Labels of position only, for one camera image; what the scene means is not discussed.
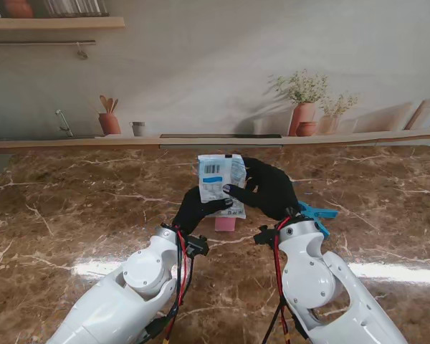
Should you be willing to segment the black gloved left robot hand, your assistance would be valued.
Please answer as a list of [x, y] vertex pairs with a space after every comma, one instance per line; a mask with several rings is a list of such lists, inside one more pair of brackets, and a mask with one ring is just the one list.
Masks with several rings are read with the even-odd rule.
[[189, 235], [205, 217], [228, 209], [232, 204], [231, 198], [203, 203], [199, 187], [195, 186], [186, 192], [181, 206], [172, 221], [172, 227], [182, 231], [185, 235]]

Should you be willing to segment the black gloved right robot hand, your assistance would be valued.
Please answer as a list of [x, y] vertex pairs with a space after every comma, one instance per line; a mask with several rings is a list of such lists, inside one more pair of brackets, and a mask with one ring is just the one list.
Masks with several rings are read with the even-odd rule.
[[247, 172], [244, 188], [225, 184], [223, 192], [274, 220], [300, 212], [292, 182], [281, 169], [256, 158], [243, 158]]

